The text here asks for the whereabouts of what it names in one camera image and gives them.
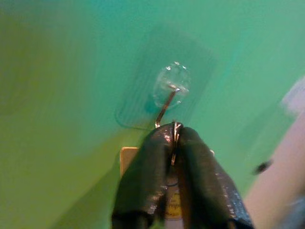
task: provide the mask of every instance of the green wall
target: green wall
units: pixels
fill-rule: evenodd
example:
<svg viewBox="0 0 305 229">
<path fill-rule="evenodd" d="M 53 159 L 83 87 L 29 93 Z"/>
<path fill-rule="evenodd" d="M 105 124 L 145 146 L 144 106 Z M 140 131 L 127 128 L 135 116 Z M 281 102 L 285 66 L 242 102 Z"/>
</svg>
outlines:
<svg viewBox="0 0 305 229">
<path fill-rule="evenodd" d="M 148 133 L 116 111 L 138 90 L 128 85 L 150 38 L 171 31 L 213 59 L 183 56 L 213 70 L 178 121 L 245 194 L 293 122 L 280 101 L 305 72 L 304 12 L 303 0 L 1 0 L 0 228 L 109 228 L 119 150 Z M 172 52 L 150 48 L 154 58 Z"/>
</svg>

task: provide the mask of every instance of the teal wall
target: teal wall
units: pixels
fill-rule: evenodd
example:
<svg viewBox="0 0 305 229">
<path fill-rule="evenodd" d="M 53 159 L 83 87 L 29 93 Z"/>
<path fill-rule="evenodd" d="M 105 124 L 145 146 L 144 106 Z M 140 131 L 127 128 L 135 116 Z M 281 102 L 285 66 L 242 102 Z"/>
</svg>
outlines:
<svg viewBox="0 0 305 229">
<path fill-rule="evenodd" d="M 280 101 L 305 73 L 304 12 L 303 0 L 1 0 L 0 228 L 109 228 L 119 150 L 147 134 L 115 112 L 160 27 L 212 56 L 187 125 L 245 194 L 293 122 Z"/>
</svg>

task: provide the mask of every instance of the yellow label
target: yellow label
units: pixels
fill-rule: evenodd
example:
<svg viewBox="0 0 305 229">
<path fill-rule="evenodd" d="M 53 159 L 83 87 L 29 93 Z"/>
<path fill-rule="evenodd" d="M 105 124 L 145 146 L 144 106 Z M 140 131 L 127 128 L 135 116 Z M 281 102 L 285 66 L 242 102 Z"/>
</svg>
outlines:
<svg viewBox="0 0 305 229">
<path fill-rule="evenodd" d="M 178 191 L 173 194 L 171 201 L 166 206 L 165 217 L 169 220 L 182 218 L 180 195 Z"/>
</svg>

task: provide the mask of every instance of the metal hook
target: metal hook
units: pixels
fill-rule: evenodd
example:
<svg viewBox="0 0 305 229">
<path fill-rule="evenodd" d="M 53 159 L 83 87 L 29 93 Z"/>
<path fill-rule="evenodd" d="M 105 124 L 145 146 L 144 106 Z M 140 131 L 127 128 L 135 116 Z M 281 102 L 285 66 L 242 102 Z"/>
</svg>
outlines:
<svg viewBox="0 0 305 229">
<path fill-rule="evenodd" d="M 180 91 L 180 88 L 174 86 L 174 85 L 169 85 L 169 87 L 173 88 L 174 90 L 170 93 L 170 95 L 168 96 L 167 101 L 165 102 L 165 104 L 162 107 L 161 112 L 159 113 L 156 122 L 155 122 L 155 127 L 158 128 L 160 127 L 160 122 L 161 119 L 163 118 L 163 115 L 165 114 L 165 111 L 167 110 L 168 106 L 170 105 L 171 101 L 173 100 L 174 96 L 176 95 L 177 92 Z"/>
</svg>

